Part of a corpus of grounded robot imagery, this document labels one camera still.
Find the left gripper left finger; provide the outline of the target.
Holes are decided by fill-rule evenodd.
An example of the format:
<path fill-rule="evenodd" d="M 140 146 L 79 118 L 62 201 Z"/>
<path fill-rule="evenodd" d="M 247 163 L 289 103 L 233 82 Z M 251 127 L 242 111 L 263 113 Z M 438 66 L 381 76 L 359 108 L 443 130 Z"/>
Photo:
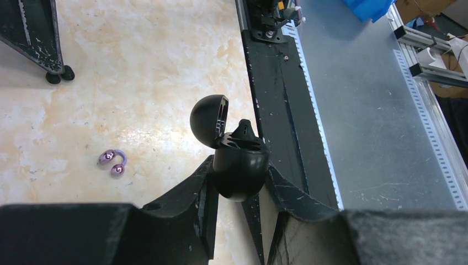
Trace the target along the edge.
<path fill-rule="evenodd" d="M 213 156 L 164 195 L 129 203 L 1 207 L 2 264 L 208 264 L 218 192 Z"/>

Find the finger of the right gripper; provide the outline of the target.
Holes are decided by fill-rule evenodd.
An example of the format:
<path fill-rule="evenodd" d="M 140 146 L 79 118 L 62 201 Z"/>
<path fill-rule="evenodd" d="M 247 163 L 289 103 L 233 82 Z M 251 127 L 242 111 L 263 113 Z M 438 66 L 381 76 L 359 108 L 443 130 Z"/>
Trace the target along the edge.
<path fill-rule="evenodd" d="M 54 0 L 1 0 L 1 41 L 50 74 L 65 72 Z"/>

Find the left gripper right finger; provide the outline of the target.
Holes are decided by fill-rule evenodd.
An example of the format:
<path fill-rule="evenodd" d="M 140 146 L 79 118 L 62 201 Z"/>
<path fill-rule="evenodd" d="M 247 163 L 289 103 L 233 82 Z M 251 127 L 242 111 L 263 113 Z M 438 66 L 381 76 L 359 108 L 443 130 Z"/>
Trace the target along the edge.
<path fill-rule="evenodd" d="M 261 264 L 467 263 L 465 211 L 338 211 L 274 166 L 242 208 Z"/>

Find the black earbud charging case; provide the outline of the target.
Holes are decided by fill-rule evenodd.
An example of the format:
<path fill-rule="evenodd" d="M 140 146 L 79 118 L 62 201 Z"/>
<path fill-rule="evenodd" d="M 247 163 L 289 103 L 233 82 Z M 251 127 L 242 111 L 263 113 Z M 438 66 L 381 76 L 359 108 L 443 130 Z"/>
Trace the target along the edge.
<path fill-rule="evenodd" d="M 215 153 L 209 176 L 225 198 L 244 202 L 257 195 L 265 184 L 269 155 L 265 143 L 234 139 L 227 132 L 229 101 L 213 94 L 199 100 L 190 113 L 190 128 L 195 138 Z"/>

